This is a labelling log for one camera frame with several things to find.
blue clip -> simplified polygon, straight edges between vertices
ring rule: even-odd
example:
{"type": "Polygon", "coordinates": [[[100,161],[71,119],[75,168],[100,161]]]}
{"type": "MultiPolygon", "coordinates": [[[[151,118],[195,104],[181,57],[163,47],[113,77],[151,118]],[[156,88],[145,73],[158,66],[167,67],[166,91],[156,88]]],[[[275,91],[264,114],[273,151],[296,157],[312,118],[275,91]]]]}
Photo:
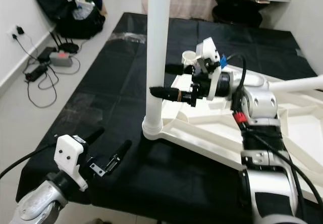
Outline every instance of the blue clip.
{"type": "Polygon", "coordinates": [[[223,69],[226,65],[228,65],[227,58],[225,55],[222,56],[220,60],[220,65],[221,65],[221,69],[223,69]]]}

white cup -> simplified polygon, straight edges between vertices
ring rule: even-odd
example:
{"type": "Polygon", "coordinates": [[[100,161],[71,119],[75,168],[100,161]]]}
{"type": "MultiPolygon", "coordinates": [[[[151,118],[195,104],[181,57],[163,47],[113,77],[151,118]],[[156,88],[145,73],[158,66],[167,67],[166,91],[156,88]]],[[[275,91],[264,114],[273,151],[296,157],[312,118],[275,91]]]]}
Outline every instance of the white cup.
{"type": "Polygon", "coordinates": [[[182,64],[194,65],[197,63],[196,53],[194,51],[185,51],[182,53],[182,64]]]}

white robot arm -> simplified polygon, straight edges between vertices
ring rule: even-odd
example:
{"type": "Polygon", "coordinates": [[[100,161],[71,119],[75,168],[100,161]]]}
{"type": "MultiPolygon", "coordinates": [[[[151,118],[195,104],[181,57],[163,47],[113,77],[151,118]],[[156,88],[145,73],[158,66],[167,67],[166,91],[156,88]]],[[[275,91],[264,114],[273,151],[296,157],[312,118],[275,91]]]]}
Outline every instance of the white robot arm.
{"type": "Polygon", "coordinates": [[[244,64],[241,74],[222,72],[219,53],[211,38],[196,47],[196,56],[198,64],[194,66],[166,65],[167,73],[192,75],[190,92],[151,87],[151,94],[191,106],[203,97],[230,99],[233,117],[243,137],[241,161],[246,169],[240,173],[241,204],[252,211],[256,224],[306,224],[296,217],[298,196],[302,197],[297,167],[284,146],[277,100],[269,90],[268,81],[262,75],[247,74],[242,56],[238,56],[244,64]]]}

electrical wire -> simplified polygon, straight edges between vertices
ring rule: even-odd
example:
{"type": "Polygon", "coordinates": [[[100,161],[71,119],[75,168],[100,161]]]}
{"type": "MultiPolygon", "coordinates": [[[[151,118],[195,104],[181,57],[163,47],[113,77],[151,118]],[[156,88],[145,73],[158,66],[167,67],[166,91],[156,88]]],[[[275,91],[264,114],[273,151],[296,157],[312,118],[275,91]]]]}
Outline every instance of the electrical wire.
{"type": "MultiPolygon", "coordinates": [[[[241,76],[239,86],[237,87],[237,92],[241,92],[243,84],[244,84],[244,80],[245,80],[245,77],[246,77],[246,73],[247,73],[246,59],[245,59],[245,57],[243,55],[232,54],[232,55],[227,57],[227,60],[229,61],[234,57],[240,58],[240,60],[243,63],[242,76],[241,76]]],[[[301,207],[301,214],[302,214],[303,220],[306,220],[307,216],[306,216],[305,201],[304,201],[303,193],[302,193],[302,190],[301,190],[301,187],[300,187],[299,180],[298,180],[298,177],[297,177],[295,169],[293,167],[291,167],[291,170],[292,170],[293,178],[294,178],[294,181],[295,181],[295,186],[296,186],[296,189],[297,189],[297,192],[298,192],[298,199],[299,199],[299,203],[300,203],[300,207],[301,207]]]]}
{"type": "Polygon", "coordinates": [[[54,73],[54,75],[55,75],[55,77],[56,77],[56,82],[55,82],[53,85],[50,85],[50,86],[45,87],[45,88],[42,88],[42,87],[40,86],[40,85],[41,85],[41,83],[42,83],[42,82],[44,82],[44,80],[45,80],[45,79],[47,79],[47,74],[45,74],[45,78],[43,78],[43,79],[38,83],[38,89],[40,89],[40,90],[47,90],[47,89],[50,89],[50,88],[52,88],[53,86],[57,85],[57,84],[58,84],[58,82],[60,81],[60,79],[59,79],[59,78],[58,78],[58,76],[56,75],[55,71],[51,68],[51,66],[47,65],[47,67],[49,67],[49,68],[52,70],[52,72],[54,73]]]}
{"type": "Polygon", "coordinates": [[[297,190],[297,193],[298,193],[298,202],[299,202],[299,205],[301,207],[301,216],[302,216],[303,221],[306,222],[307,214],[306,214],[305,200],[304,200],[303,192],[302,192],[302,189],[301,189],[301,185],[299,184],[299,180],[298,180],[296,171],[292,167],[291,167],[291,170],[292,170],[293,178],[294,178],[294,181],[295,181],[296,190],[297,190]]]}
{"type": "Polygon", "coordinates": [[[21,49],[23,49],[23,51],[24,51],[25,53],[27,53],[27,55],[28,55],[28,56],[30,56],[32,59],[37,60],[37,58],[35,58],[33,55],[30,55],[30,54],[26,51],[26,49],[25,49],[25,48],[23,47],[23,45],[20,43],[20,41],[18,40],[18,38],[15,38],[15,40],[19,43],[19,45],[20,45],[21,49]]]}
{"type": "Polygon", "coordinates": [[[80,71],[80,69],[81,69],[81,63],[80,63],[80,61],[79,61],[76,57],[74,57],[74,56],[70,56],[70,58],[74,58],[74,59],[78,62],[79,67],[77,68],[77,70],[76,70],[75,72],[72,72],[72,73],[57,72],[57,71],[54,71],[52,68],[51,68],[51,70],[52,70],[55,74],[61,74],[61,75],[74,75],[74,74],[76,74],[76,73],[77,73],[77,72],[79,72],[79,71],[80,71]]]}
{"type": "Polygon", "coordinates": [[[29,56],[29,59],[28,59],[28,61],[27,61],[27,65],[26,65],[26,67],[24,68],[24,70],[22,71],[22,73],[23,73],[23,74],[26,72],[26,70],[29,68],[29,66],[30,66],[30,65],[33,65],[33,64],[35,64],[35,63],[38,61],[37,57],[38,57],[38,54],[39,54],[39,51],[38,51],[38,49],[36,48],[36,46],[34,45],[34,43],[33,43],[33,41],[32,41],[32,38],[31,38],[28,34],[26,34],[26,33],[25,33],[25,35],[29,38],[29,40],[30,40],[30,44],[31,44],[31,45],[33,46],[33,48],[35,49],[36,56],[34,57],[33,55],[29,54],[29,53],[25,50],[25,48],[22,46],[22,44],[20,43],[20,41],[18,40],[18,38],[14,38],[14,39],[19,43],[19,45],[20,45],[20,47],[23,49],[23,51],[24,51],[25,53],[27,53],[27,54],[28,54],[28,56],[29,56]]]}
{"type": "Polygon", "coordinates": [[[29,38],[30,40],[30,44],[33,46],[33,48],[35,49],[35,52],[36,52],[36,57],[38,56],[39,54],[39,51],[38,51],[38,48],[36,48],[36,46],[34,45],[33,41],[32,41],[32,38],[25,32],[25,35],[29,38]]]}
{"type": "Polygon", "coordinates": [[[238,112],[238,109],[240,108],[240,103],[243,97],[243,91],[242,91],[242,87],[244,84],[244,80],[246,78],[246,73],[247,73],[247,62],[246,59],[243,55],[241,54],[233,54],[231,56],[229,56],[229,60],[232,59],[233,57],[238,57],[241,61],[242,61],[242,76],[241,76],[241,80],[240,83],[237,87],[237,89],[235,90],[235,92],[232,94],[232,102],[231,102],[231,110],[236,113],[238,112]]]}
{"type": "Polygon", "coordinates": [[[82,46],[85,44],[85,43],[87,43],[88,41],[90,41],[93,37],[90,37],[89,39],[86,39],[86,40],[84,40],[84,41],[82,41],[82,43],[80,44],[80,46],[79,46],[79,49],[77,50],[77,52],[76,53],[74,53],[73,55],[76,55],[76,54],[78,54],[81,50],[82,50],[82,46]]]}
{"type": "Polygon", "coordinates": [[[247,132],[250,133],[250,136],[257,139],[262,145],[264,145],[265,147],[270,149],[275,155],[277,155],[281,160],[283,160],[285,163],[287,163],[292,169],[294,169],[302,177],[302,179],[308,184],[311,191],[313,192],[313,194],[317,200],[317,203],[322,211],[322,215],[323,215],[323,201],[322,201],[318,191],[316,190],[315,186],[313,185],[311,180],[303,173],[303,171],[299,167],[297,167],[291,160],[289,160],[288,158],[283,156],[277,149],[275,149],[270,144],[268,144],[265,140],[263,140],[261,137],[259,137],[257,135],[256,131],[247,129],[247,132]]]}
{"type": "Polygon", "coordinates": [[[27,64],[24,68],[24,70],[22,71],[23,74],[25,74],[26,70],[29,68],[30,65],[33,65],[35,64],[38,60],[34,60],[32,63],[30,62],[33,58],[29,58],[28,61],[27,61],[27,64]]]}
{"type": "Polygon", "coordinates": [[[2,179],[3,176],[5,176],[6,173],[8,173],[10,170],[12,170],[14,167],[16,167],[17,165],[21,164],[23,161],[29,159],[30,157],[43,152],[45,149],[48,149],[50,147],[55,147],[56,143],[44,146],[40,149],[36,149],[35,151],[31,152],[30,154],[27,154],[26,156],[22,157],[21,159],[17,160],[16,162],[14,162],[12,165],[10,165],[9,167],[7,167],[5,170],[3,170],[0,174],[0,179],[2,179]]]}
{"type": "Polygon", "coordinates": [[[52,87],[51,88],[53,88],[53,90],[54,90],[54,92],[55,92],[55,99],[50,103],[50,104],[48,104],[48,105],[44,105],[44,106],[40,106],[40,105],[37,105],[31,98],[30,98],[30,94],[29,94],[29,81],[27,82],[27,95],[28,95],[28,99],[29,99],[29,101],[34,105],[34,106],[36,106],[37,108],[41,108],[41,109],[43,109],[43,108],[48,108],[48,107],[50,107],[50,106],[52,106],[55,102],[56,102],[56,100],[57,100],[57,92],[56,92],[56,89],[55,89],[55,86],[54,86],[54,83],[53,83],[53,81],[52,81],[52,79],[51,79],[51,77],[50,77],[50,75],[48,75],[48,77],[49,77],[49,80],[50,80],[50,82],[51,82],[51,85],[52,85],[52,87]]]}

black cloth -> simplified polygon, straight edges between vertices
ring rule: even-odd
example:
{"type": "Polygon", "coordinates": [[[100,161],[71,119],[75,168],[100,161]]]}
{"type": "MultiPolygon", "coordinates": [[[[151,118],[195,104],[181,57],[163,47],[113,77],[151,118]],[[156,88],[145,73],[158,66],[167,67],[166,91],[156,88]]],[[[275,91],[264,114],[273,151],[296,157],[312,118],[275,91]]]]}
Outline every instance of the black cloth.
{"type": "MultiPolygon", "coordinates": [[[[114,32],[146,34],[147,16],[125,13],[114,32]]],[[[295,79],[315,76],[290,32],[170,19],[167,62],[179,63],[185,50],[212,36],[221,53],[244,52],[251,70],[295,79]]],[[[166,75],[170,86],[175,76],[166,75]]],[[[146,44],[108,41],[39,146],[54,134],[105,133],[90,147],[98,165],[130,139],[133,146],[119,168],[70,200],[162,219],[171,223],[251,223],[238,205],[237,171],[166,140],[142,137],[145,115],[146,44]]],[[[16,200],[57,171],[54,149],[32,157],[23,168],[16,200]]],[[[309,216],[318,211],[308,202],[309,216]]]]}

